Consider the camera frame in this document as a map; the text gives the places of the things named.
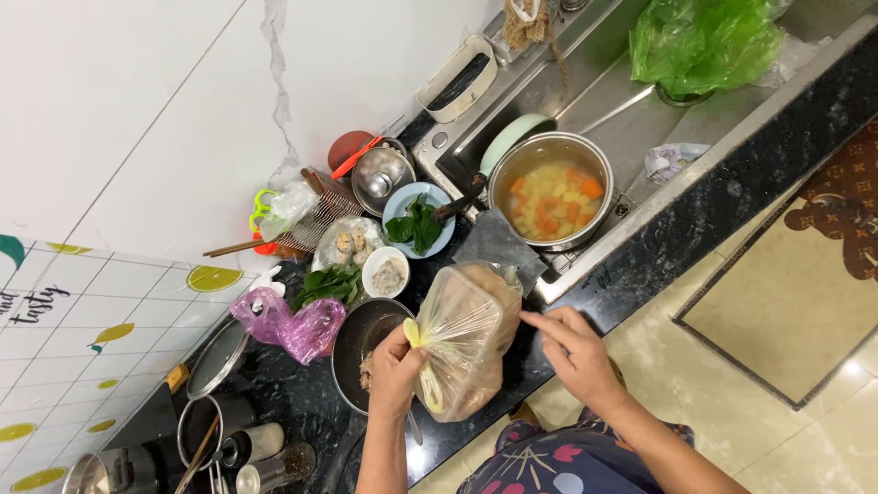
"green plastic bag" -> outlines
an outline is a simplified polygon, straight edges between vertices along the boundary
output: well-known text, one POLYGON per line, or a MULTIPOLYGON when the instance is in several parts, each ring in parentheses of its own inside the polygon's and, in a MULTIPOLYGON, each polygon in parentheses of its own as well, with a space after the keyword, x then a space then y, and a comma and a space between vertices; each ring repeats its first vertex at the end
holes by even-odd
POLYGON ((630 33, 631 78, 672 97, 755 81, 781 47, 766 0, 652 0, 630 33))

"person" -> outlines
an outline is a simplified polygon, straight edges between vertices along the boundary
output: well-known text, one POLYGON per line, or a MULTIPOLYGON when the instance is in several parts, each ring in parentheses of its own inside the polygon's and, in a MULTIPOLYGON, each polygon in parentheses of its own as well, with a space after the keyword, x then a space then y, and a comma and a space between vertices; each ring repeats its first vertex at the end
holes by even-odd
MULTIPOLYGON (((601 338, 576 310, 522 312, 521 318, 539 329, 555 373, 585 409, 575 425, 552 432, 527 420, 510 422, 494 456, 458 494, 747 492, 695 451, 691 429, 659 421, 628 393, 601 338)), ((427 358, 423 349, 409 348, 401 327, 376 349, 356 494, 407 491, 404 417, 427 358)))

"gray cloth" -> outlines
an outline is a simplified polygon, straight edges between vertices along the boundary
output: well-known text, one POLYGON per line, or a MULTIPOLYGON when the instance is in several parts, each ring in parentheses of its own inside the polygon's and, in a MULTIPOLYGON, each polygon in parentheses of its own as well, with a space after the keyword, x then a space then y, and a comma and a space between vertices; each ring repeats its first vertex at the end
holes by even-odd
POLYGON ((515 274, 524 287, 524 296, 534 289, 536 280, 549 269, 496 207, 476 215, 472 232, 451 258, 457 263, 480 259, 515 266, 515 274))

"blue plate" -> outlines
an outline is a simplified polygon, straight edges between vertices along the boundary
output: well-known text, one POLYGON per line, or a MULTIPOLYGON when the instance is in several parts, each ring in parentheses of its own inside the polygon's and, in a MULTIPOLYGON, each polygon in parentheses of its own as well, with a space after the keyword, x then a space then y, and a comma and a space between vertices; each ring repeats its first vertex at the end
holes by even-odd
MULTIPOLYGON (((433 207, 444 206, 451 202, 448 194, 433 184, 428 184, 427 182, 414 182, 413 184, 405 185, 393 193, 393 195, 390 196, 390 199, 387 200, 387 204, 385 204, 385 211, 381 216, 381 225, 384 227, 385 233, 387 233, 387 222, 392 218, 407 215, 406 206, 411 204, 418 194, 425 194, 427 204, 433 207)), ((454 233, 454 224, 454 217, 446 220, 442 228, 442 233, 439 234, 439 238, 437 238, 436 241, 433 242, 433 245, 431 245, 430 248, 420 256, 412 251, 414 248, 414 240, 406 243, 392 242, 392 245, 401 250, 402 253, 406 254, 406 257, 410 259, 424 259, 434 256, 435 254, 438 254, 443 247, 448 245, 448 242, 451 240, 451 234, 454 233)))

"stainless steel sink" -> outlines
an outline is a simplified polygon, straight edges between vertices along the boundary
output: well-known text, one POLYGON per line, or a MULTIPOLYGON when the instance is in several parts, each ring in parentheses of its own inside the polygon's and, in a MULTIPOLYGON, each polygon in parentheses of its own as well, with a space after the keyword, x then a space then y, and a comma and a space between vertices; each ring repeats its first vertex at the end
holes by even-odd
MULTIPOLYGON (((582 11, 562 13, 555 22, 566 59, 566 84, 544 43, 500 69, 492 87, 467 113, 427 133, 413 148, 415 159, 455 199, 479 169, 494 136, 524 113, 553 116, 560 130, 584 135, 603 149, 615 175, 613 213, 587 244, 543 254, 551 268, 536 291, 552 303, 863 36, 878 19, 863 14, 872 2, 798 0, 778 19, 779 25, 805 41, 840 38, 778 91, 747 85, 680 107, 663 102, 652 84, 630 80, 629 31, 648 0, 592 1, 582 11), (659 186, 645 178, 644 156, 666 142, 713 147, 659 186)), ((474 221, 476 213, 472 208, 467 215, 474 221)))

